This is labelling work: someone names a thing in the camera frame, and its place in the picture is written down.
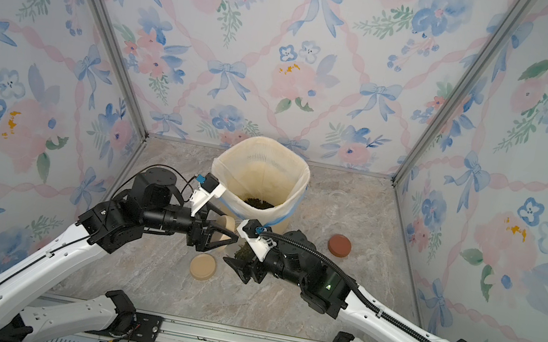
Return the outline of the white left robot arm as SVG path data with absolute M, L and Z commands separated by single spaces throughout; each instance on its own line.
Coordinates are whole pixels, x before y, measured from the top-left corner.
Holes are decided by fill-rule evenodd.
M 212 174 L 196 177 L 190 199 L 178 190 L 167 166 L 136 174 L 132 187 L 85 211 L 52 242 L 0 273 L 0 342 L 47 342 L 84 331 L 128 338 L 140 329 L 137 310 L 121 290 L 65 305 L 35 307 L 32 302 L 72 273 L 110 255 L 144 234 L 182 233 L 195 250 L 221 247 L 212 235 L 220 227 L 209 214 L 226 187 Z

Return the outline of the red jar lid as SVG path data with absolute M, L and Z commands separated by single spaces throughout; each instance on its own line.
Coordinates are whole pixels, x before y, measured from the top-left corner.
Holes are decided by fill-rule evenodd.
M 327 241 L 327 249 L 335 257 L 346 258 L 352 251 L 352 242 L 343 234 L 336 233 Z

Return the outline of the glass jar light wood lid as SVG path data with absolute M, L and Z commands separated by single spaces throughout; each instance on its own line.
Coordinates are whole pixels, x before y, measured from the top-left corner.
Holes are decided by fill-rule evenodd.
M 256 258 L 256 255 L 252 247 L 248 243 L 245 243 L 240 249 L 236 250 L 233 257 L 240 262 L 251 263 Z

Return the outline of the tan jar lid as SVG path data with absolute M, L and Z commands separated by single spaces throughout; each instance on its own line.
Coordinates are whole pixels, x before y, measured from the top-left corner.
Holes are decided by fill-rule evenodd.
M 189 266 L 190 275 L 199 281 L 206 281 L 217 271 L 216 259 L 208 254 L 199 254 L 194 257 Z

